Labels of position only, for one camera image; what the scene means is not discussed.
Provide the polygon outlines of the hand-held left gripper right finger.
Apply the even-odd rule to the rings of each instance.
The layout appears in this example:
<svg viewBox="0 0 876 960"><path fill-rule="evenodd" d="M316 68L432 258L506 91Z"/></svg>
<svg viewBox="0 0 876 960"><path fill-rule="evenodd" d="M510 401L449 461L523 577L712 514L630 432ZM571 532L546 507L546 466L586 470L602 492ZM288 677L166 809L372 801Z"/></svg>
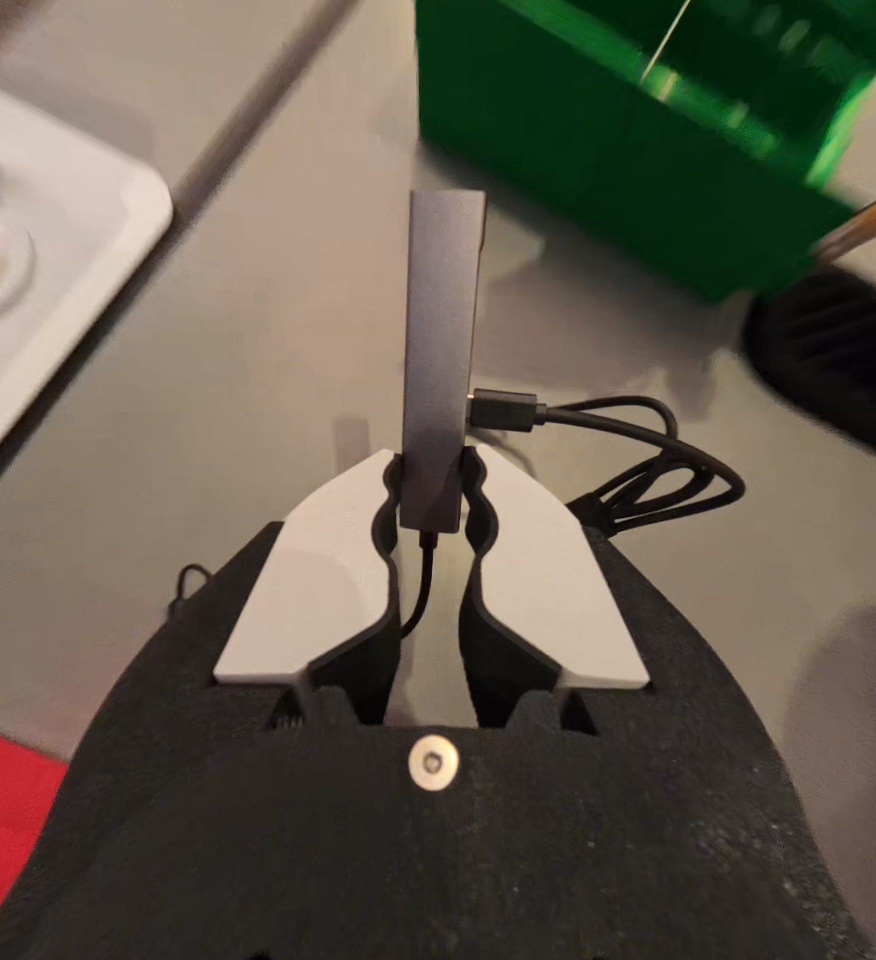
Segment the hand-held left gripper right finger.
<svg viewBox="0 0 876 960"><path fill-rule="evenodd" d="M472 564L459 652L481 728L530 692L644 690L648 668L580 522L491 446L462 456Z"/></svg>

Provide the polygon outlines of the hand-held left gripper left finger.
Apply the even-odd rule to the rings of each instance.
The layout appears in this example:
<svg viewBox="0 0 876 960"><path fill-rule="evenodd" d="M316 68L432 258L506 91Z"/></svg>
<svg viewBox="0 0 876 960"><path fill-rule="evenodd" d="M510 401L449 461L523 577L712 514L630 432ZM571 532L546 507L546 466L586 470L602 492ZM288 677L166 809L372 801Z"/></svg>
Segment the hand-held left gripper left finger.
<svg viewBox="0 0 876 960"><path fill-rule="evenodd" d="M219 685L339 688L384 723L401 657L401 457L382 449L288 514L213 669Z"/></svg>

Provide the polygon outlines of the grey usb hub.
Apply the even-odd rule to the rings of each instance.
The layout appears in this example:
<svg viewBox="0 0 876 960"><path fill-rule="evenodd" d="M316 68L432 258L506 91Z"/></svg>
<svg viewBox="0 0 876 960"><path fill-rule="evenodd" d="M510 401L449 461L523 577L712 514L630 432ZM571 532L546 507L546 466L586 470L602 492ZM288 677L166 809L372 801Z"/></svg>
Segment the grey usb hub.
<svg viewBox="0 0 876 960"><path fill-rule="evenodd" d="M487 196L410 194L399 523L459 529L468 394Z"/></svg>

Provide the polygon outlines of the white tablet stand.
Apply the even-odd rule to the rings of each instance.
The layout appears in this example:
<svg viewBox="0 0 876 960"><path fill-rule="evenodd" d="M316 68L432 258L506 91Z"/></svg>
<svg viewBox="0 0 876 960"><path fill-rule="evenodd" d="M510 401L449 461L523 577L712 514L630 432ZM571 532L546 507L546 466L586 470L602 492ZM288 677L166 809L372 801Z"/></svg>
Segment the white tablet stand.
<svg viewBox="0 0 876 960"><path fill-rule="evenodd" d="M0 90L0 444L171 216L153 168Z"/></svg>

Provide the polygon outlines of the green plastic bin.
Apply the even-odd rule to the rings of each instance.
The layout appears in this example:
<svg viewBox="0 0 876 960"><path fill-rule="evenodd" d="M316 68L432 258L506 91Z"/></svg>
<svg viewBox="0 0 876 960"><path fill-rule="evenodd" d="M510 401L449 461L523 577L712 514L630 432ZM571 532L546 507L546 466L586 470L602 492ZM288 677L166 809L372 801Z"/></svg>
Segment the green plastic bin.
<svg viewBox="0 0 876 960"><path fill-rule="evenodd" d="M853 216L830 186L876 1L415 2L429 145L701 298L775 294Z"/></svg>

